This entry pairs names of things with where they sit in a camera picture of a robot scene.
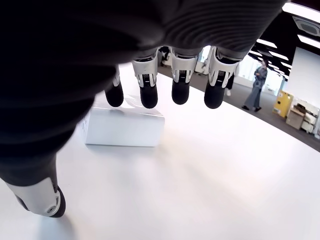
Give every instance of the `yellow cabinet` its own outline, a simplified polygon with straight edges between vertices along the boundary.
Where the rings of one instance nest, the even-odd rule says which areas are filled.
[[[280,90],[273,106],[273,112],[285,118],[288,114],[293,99],[293,95]]]

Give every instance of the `woman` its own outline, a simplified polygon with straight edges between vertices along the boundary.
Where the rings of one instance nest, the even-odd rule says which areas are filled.
[[[235,79],[235,77],[237,77],[239,75],[239,65],[240,64],[238,64],[235,67],[234,72],[233,72],[232,76],[229,78],[228,83],[226,84],[226,87],[225,87],[226,88],[226,95],[229,97],[231,96],[231,89],[232,89],[232,86],[234,85],[234,79]]]
[[[254,72],[255,81],[253,83],[252,92],[245,100],[244,105],[242,106],[243,109],[250,110],[252,109],[252,107],[254,107],[255,112],[258,112],[261,109],[260,94],[268,75],[267,67],[268,67],[268,61],[262,60],[262,66],[258,67],[255,70]]]

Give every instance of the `ceiling light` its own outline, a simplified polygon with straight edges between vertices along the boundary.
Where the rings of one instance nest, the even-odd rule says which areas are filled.
[[[320,42],[318,42],[316,40],[313,40],[311,38],[308,38],[306,36],[299,35],[299,34],[298,34],[298,37],[299,37],[301,42],[303,42],[305,44],[309,44],[311,46],[314,46],[314,47],[320,49]]]
[[[312,8],[302,6],[299,4],[295,4],[295,3],[291,3],[291,2],[287,2],[282,7],[282,10],[287,13],[298,15],[303,18],[310,19],[312,21],[320,23],[320,12],[313,10]]]
[[[285,74],[283,71],[280,71],[279,69],[274,68],[274,70],[281,73],[281,74]]]
[[[289,59],[288,59],[286,56],[283,56],[283,55],[281,55],[281,54],[279,54],[279,53],[276,53],[276,52],[273,52],[273,51],[269,51],[269,53],[270,53],[272,56],[275,56],[275,57],[278,57],[278,58],[281,58],[281,59],[284,59],[284,60],[288,60],[288,61],[289,61]]]
[[[269,64],[270,67],[273,67],[274,69],[279,69],[277,66]]]
[[[286,79],[289,79],[289,76],[288,75],[285,75],[283,73],[280,73],[282,76],[284,76]]]
[[[251,51],[251,50],[250,50],[249,53],[255,54],[255,55],[258,55],[258,56],[262,57],[262,54],[259,53],[259,52],[256,52],[256,51]]]
[[[287,64],[287,63],[284,63],[284,62],[280,62],[283,66],[286,66],[286,67],[288,67],[288,68],[292,68],[292,66],[291,65],[289,65],[289,64]]]
[[[273,48],[277,48],[277,46],[273,42],[269,42],[269,41],[266,41],[266,40],[258,39],[257,43],[264,44],[264,45],[267,45],[267,46],[270,46],[270,47],[273,47]]]

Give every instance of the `black fingertip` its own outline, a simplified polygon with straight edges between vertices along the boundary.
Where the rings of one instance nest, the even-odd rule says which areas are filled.
[[[118,86],[112,85],[109,90],[104,90],[105,97],[112,107],[119,107],[124,102],[124,92],[122,90],[121,82]]]
[[[204,92],[204,103],[210,109],[217,109],[224,100],[225,89],[221,86],[211,86],[209,81],[206,83]]]
[[[146,109],[153,109],[158,103],[157,85],[140,87],[140,97]]]
[[[172,100],[178,104],[185,104],[189,98],[189,88],[190,84],[185,82],[175,82],[172,81]]]

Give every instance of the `person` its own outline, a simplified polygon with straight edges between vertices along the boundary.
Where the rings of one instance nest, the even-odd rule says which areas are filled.
[[[231,89],[232,89],[232,86],[234,84],[235,76],[238,76],[238,75],[239,75],[239,64],[235,67],[232,76],[230,77],[230,79],[228,80],[228,83],[225,86],[226,95],[229,96],[229,97],[231,96]]]
[[[161,52],[163,55],[162,55],[162,59],[161,59],[161,67],[164,67],[165,66],[165,61],[168,61],[168,55],[170,53],[170,49],[168,46],[162,46],[160,49],[159,49],[159,52]]]
[[[244,102],[244,105],[242,106],[244,110],[250,110],[253,107],[255,108],[254,109],[255,112],[258,112],[259,110],[261,110],[260,94],[268,75],[267,67],[268,67],[268,61],[262,60],[262,66],[258,67],[255,70],[254,72],[255,81],[253,83],[252,92],[247,97],[247,99]]]

